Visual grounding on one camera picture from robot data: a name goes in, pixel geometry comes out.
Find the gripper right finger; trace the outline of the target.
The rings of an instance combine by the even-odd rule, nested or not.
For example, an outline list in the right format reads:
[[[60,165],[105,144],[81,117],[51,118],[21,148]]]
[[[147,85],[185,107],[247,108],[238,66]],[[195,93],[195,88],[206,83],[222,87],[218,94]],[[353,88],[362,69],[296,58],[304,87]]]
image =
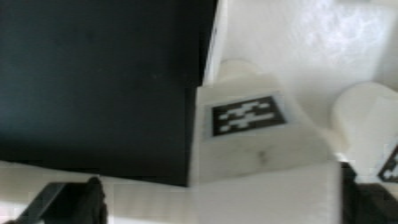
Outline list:
[[[398,224],[398,199],[376,183],[355,182],[357,172],[341,167],[341,224]]]

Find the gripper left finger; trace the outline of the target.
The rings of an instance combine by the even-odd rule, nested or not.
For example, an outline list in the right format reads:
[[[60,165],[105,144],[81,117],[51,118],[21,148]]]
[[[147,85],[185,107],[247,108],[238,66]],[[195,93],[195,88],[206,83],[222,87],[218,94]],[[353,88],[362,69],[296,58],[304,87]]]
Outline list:
[[[103,184],[50,182],[34,197],[14,224],[108,224]]]

